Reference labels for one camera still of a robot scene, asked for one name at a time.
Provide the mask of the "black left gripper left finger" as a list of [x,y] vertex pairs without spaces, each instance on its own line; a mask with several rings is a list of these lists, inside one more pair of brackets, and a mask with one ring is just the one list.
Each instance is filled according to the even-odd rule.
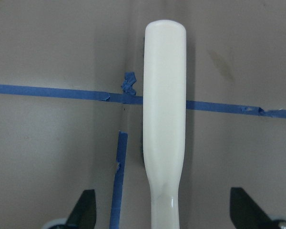
[[65,229],[93,229],[96,225],[96,196],[94,189],[84,190],[67,218]]

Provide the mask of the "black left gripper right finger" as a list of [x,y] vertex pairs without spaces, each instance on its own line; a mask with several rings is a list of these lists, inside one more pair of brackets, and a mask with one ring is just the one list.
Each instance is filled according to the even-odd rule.
[[236,229],[280,228],[241,187],[230,189],[230,219]]

